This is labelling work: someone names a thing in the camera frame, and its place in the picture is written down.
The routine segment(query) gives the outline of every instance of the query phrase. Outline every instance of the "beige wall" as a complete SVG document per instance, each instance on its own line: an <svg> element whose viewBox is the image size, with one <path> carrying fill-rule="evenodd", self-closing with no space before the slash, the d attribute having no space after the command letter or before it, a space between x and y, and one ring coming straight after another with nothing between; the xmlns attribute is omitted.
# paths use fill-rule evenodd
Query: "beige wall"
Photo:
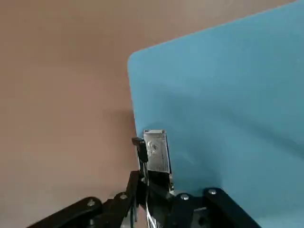
<svg viewBox="0 0 304 228"><path fill-rule="evenodd" d="M0 227L124 189L132 52L288 1L0 1Z"/></svg>

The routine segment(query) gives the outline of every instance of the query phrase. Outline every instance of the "blue panel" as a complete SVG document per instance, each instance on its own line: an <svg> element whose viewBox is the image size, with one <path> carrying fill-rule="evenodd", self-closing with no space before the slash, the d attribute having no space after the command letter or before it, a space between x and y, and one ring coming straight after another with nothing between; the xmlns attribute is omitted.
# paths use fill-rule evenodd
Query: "blue panel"
<svg viewBox="0 0 304 228"><path fill-rule="evenodd" d="M303 1L138 51L128 72L137 133L167 130L177 189L303 227Z"/></svg>

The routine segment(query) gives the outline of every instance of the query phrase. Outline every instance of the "screw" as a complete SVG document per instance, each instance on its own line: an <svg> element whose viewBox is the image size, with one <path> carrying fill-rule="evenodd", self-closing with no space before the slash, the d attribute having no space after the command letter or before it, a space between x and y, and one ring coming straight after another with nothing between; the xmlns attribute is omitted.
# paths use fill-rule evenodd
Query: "screw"
<svg viewBox="0 0 304 228"><path fill-rule="evenodd" d="M94 205L95 205L94 200L90 199L89 202L87 203L87 205L88 205L89 207L94 206Z"/></svg>
<svg viewBox="0 0 304 228"><path fill-rule="evenodd" d="M181 198L182 200L188 200L188 199L189 199L189 196L188 196L187 194L181 194L181 195L180 195L180 198Z"/></svg>
<svg viewBox="0 0 304 228"><path fill-rule="evenodd" d="M120 198L121 198L122 200L124 200L124 199L126 199L126 198L128 198L128 197L127 197L126 194L122 194L122 195L120 196Z"/></svg>
<svg viewBox="0 0 304 228"><path fill-rule="evenodd" d="M217 191L215 189L209 189L209 194L211 195L215 195L217 193Z"/></svg>

